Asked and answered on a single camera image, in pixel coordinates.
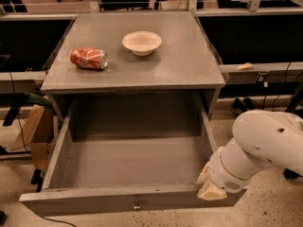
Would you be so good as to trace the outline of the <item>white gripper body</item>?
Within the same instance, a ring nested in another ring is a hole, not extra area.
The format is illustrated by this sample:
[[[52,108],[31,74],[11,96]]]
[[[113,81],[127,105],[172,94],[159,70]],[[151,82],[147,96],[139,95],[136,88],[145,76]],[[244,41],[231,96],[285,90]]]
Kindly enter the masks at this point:
[[[245,152],[232,138],[210,157],[207,174],[209,180],[221,190],[238,193],[255,174],[272,166],[272,163]]]

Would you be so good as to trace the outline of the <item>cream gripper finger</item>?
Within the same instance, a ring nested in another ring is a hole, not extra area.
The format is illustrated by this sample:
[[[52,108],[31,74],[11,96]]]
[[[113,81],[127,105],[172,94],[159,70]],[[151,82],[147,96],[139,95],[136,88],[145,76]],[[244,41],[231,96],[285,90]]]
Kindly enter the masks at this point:
[[[198,191],[197,197],[204,201],[218,201],[226,199],[227,194],[225,190],[220,189],[210,180],[206,180],[202,188]]]
[[[205,181],[209,178],[208,171],[209,171],[210,163],[207,162],[200,173],[199,177],[197,178],[197,184],[204,184]]]

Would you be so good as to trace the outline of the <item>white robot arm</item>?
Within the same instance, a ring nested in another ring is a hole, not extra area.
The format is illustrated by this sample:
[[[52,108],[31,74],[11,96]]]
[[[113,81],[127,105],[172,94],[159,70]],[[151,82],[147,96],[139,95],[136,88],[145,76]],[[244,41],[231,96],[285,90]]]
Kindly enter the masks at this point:
[[[197,179],[197,197],[223,200],[243,190],[254,175],[281,166],[303,175],[303,119],[293,113],[247,111],[232,127],[233,138],[218,148]]]

